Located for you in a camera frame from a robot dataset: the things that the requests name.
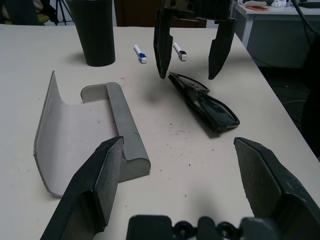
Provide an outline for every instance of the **cable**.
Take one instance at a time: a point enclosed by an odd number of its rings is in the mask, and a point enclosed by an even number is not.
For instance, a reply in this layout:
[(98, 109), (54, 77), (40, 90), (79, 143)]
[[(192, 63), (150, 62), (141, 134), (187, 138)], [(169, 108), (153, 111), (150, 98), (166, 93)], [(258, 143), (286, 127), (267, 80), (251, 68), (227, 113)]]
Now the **cable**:
[(305, 102), (306, 102), (306, 100), (293, 100), (293, 101), (286, 101), (286, 102), (282, 102), (282, 104), (293, 104), (293, 103), (299, 103), (299, 102), (305, 103)]
[(307, 33), (306, 25), (304, 23), (302, 23), (302, 24), (303, 24), (303, 29), (304, 29), (304, 34), (305, 34), (306, 40), (308, 42), (309, 48), (311, 48), (310, 38), (309, 38), (309, 35)]
[(253, 59), (255, 59), (255, 60), (258, 60), (259, 62), (261, 62), (261, 63), (263, 63), (263, 64), (265, 64), (265, 65), (268, 65), (269, 67), (272, 67), (272, 68), (278, 68), (278, 66), (273, 66), (273, 65), (271, 65), (271, 64), (268, 64), (268, 63), (266, 63), (266, 62), (264, 62), (264, 61), (261, 61), (260, 59), (258, 59), (258, 58), (256, 58), (256, 57), (254, 57), (254, 56), (251, 56)]
[(292, 2), (292, 4), (293, 4), (295, 10), (296, 10), (297, 13), (299, 14), (299, 16), (300, 16), (303, 24), (306, 25), (311, 32), (319, 35), (319, 33), (310, 25), (310, 23), (309, 23), (309, 22), (307, 21), (307, 19), (305, 18), (304, 14), (302, 13), (300, 7), (298, 6), (296, 0), (291, 0), (291, 2)]

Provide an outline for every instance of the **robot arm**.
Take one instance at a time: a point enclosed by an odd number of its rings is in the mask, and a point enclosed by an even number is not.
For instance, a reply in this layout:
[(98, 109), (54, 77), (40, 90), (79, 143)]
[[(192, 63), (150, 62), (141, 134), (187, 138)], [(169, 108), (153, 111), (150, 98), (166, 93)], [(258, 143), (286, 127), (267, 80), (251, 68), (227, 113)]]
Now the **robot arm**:
[(229, 0), (163, 0), (156, 11), (153, 48), (159, 75), (166, 78), (171, 60), (173, 37), (170, 35), (172, 18), (194, 21), (215, 20), (219, 23), (216, 38), (209, 53), (209, 79), (220, 72), (229, 55), (235, 33), (235, 20), (229, 18)]

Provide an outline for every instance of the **black cable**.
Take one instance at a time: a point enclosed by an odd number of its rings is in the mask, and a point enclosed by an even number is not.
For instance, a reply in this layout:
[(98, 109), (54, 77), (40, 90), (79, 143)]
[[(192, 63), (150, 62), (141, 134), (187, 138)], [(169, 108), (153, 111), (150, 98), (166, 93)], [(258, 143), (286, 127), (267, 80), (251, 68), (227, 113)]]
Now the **black cable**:
[(264, 61), (261, 61), (260, 59), (258, 59), (258, 58), (256, 58), (256, 57), (254, 57), (254, 56), (251, 56), (253, 59), (255, 59), (255, 60), (258, 60), (259, 62), (261, 62), (261, 63), (263, 63), (263, 64), (265, 64), (265, 65), (268, 65), (269, 67), (272, 67), (272, 68), (278, 68), (278, 66), (273, 66), (273, 65), (271, 65), (271, 64), (268, 64), (268, 63), (266, 63), (266, 62), (264, 62)]
[(302, 23), (302, 24), (303, 24), (303, 29), (304, 29), (304, 34), (305, 34), (306, 40), (308, 42), (309, 47), (311, 48), (310, 38), (309, 38), (309, 35), (307, 33), (306, 25), (304, 23)]
[(305, 18), (305, 15), (302, 13), (302, 11), (301, 11), (300, 7), (298, 6), (296, 0), (291, 0), (291, 2), (292, 2), (292, 4), (293, 4), (295, 10), (296, 10), (297, 13), (299, 14), (299, 16), (300, 16), (303, 24), (306, 25), (306, 26), (310, 29), (311, 32), (319, 35), (319, 33), (310, 25), (310, 23), (309, 23), (309, 22), (307, 21), (307, 19)]

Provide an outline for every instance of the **sunglasses lens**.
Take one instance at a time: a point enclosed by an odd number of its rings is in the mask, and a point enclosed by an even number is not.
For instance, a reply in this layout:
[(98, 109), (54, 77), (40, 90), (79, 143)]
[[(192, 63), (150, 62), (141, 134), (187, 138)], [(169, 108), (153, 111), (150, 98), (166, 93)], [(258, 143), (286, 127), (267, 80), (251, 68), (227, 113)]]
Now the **sunglasses lens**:
[(201, 97), (200, 100), (207, 113), (215, 120), (223, 122), (226, 125), (232, 125), (237, 121), (228, 109), (213, 99)]
[(184, 82), (184, 84), (188, 85), (189, 87), (192, 87), (196, 90), (200, 90), (200, 91), (203, 91), (203, 90), (207, 90), (204, 86), (202, 86), (201, 84), (199, 84), (198, 82), (192, 80), (192, 79), (188, 79), (182, 75), (178, 75), (179, 76), (179, 79)]

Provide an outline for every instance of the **table surface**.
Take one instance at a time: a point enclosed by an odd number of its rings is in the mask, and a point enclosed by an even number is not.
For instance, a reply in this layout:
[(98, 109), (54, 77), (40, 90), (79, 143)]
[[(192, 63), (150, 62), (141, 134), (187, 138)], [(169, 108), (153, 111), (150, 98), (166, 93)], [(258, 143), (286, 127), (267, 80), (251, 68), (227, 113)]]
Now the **table surface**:
[[(211, 89), (239, 117), (238, 128), (221, 135), (204, 131), (171, 82), (159, 78), (153, 28), (115, 27), (116, 62), (90, 67), (74, 26), (0, 25), (0, 239), (39, 239), (59, 202), (46, 191), (33, 157), (53, 70), (68, 104), (81, 102), (85, 86), (119, 83), (151, 160), (149, 176), (118, 185), (109, 226), (95, 239), (125, 239), (137, 214), (193, 225), (209, 216), (236, 226), (252, 216), (234, 137), (271, 149), (320, 205), (320, 164), (238, 37), (221, 72), (208, 80), (216, 29), (172, 28), (171, 34), (188, 59), (181, 62), (173, 50), (169, 70)], [(134, 44), (148, 56), (147, 64), (139, 63)]]
[[(298, 15), (297, 10), (294, 6), (289, 7), (273, 7), (267, 6), (268, 11), (255, 11), (246, 8), (242, 4), (236, 4), (235, 9), (238, 10), (242, 15)], [(305, 8), (300, 7), (304, 15), (320, 15), (320, 8)]]

